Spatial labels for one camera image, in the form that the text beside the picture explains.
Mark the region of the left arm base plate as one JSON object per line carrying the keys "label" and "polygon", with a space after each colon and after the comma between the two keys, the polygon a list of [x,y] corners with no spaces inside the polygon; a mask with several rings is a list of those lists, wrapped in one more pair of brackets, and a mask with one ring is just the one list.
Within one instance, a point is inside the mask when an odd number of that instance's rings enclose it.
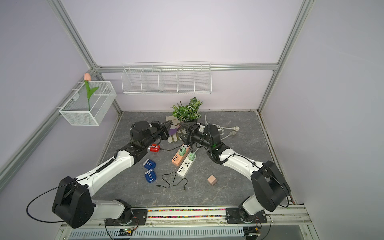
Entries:
{"label": "left arm base plate", "polygon": [[106,219],[106,226],[143,226],[146,224],[147,209],[131,209],[118,219]]}

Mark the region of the green USB charger cube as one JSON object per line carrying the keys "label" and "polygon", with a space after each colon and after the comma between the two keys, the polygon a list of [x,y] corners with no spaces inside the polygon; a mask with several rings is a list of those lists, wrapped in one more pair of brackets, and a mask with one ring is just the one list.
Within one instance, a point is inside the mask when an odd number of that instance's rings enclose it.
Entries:
{"label": "green USB charger cube", "polygon": [[187,150],[188,150],[188,146],[182,146],[179,149],[179,156],[183,157],[186,154]]}

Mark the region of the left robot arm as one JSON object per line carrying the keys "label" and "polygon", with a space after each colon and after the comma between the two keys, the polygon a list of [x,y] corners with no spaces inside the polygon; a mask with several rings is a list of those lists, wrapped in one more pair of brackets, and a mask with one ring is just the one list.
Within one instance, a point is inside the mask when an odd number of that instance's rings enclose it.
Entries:
{"label": "left robot arm", "polygon": [[133,221],[132,207],[121,199],[94,200],[95,193],[116,175],[137,164],[157,140],[166,140],[172,121],[148,123],[140,121],[131,126],[127,145],[106,162],[76,178],[65,177],[59,183],[52,211],[73,229],[91,220],[113,219],[121,225]]}

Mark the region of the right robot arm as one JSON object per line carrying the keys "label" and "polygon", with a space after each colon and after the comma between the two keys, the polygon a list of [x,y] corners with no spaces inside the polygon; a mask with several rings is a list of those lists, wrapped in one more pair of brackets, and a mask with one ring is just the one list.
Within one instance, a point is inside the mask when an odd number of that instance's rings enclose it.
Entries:
{"label": "right robot arm", "polygon": [[254,194],[239,205],[241,221],[251,222],[263,210],[273,212],[289,199],[290,186],[275,163],[258,162],[240,155],[222,142],[215,125],[206,124],[202,129],[199,123],[189,122],[180,126],[186,131],[181,136],[184,144],[199,144],[214,163],[231,168],[252,182]]}

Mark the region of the pink charger cube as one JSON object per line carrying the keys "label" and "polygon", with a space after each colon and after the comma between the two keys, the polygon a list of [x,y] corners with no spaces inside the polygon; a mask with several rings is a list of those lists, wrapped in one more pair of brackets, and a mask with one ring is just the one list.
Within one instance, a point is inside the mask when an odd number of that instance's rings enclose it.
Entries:
{"label": "pink charger cube", "polygon": [[208,182],[210,183],[210,185],[215,185],[217,183],[217,178],[214,176],[214,175],[211,175],[210,177],[208,177]]}

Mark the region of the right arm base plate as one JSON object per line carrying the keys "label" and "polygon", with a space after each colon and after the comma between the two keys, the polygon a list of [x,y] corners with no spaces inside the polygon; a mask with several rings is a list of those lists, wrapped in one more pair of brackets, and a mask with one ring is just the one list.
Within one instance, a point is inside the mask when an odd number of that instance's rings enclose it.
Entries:
{"label": "right arm base plate", "polygon": [[226,208],[225,217],[228,224],[267,223],[267,217],[264,211],[259,211],[254,215],[250,215],[239,207]]}

